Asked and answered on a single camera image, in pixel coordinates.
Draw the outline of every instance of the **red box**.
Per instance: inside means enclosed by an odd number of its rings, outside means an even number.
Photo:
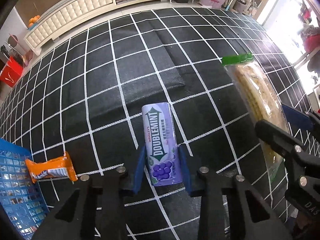
[[[10,57],[7,64],[0,73],[0,80],[5,82],[10,87],[13,87],[20,78],[23,67],[16,62],[13,57]]]

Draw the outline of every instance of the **doublemint logo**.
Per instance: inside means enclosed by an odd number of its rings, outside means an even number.
[[[146,115],[148,116],[150,130],[151,130],[151,142],[152,142],[152,156],[155,157],[158,161],[166,154],[161,141],[160,135],[160,118],[159,114],[161,112],[154,109],[150,109]]]

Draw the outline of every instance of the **barcode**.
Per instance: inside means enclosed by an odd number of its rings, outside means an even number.
[[[48,173],[54,177],[69,177],[67,168],[48,169]]]

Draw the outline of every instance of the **white wall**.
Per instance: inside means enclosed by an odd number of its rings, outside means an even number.
[[[9,51],[10,48],[4,43],[5,41],[8,41],[9,34],[15,35],[18,38],[19,44],[25,49],[29,50],[28,45],[23,40],[24,36],[27,34],[28,29],[26,25],[23,23],[21,17],[19,16],[17,10],[15,7],[11,10],[10,14],[8,15],[7,19],[5,20],[3,26],[0,29],[0,47],[2,45],[5,45],[7,50]],[[21,53],[25,54],[24,50],[17,45],[15,49]],[[3,60],[5,57],[0,53],[0,59]]]

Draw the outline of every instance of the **green package seal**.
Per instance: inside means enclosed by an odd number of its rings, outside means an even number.
[[[223,66],[226,66],[226,65],[234,65],[237,63],[251,61],[251,60],[253,60],[252,54],[246,53],[246,54],[240,54],[240,55],[236,55],[236,56],[223,57],[221,60],[221,63]]]

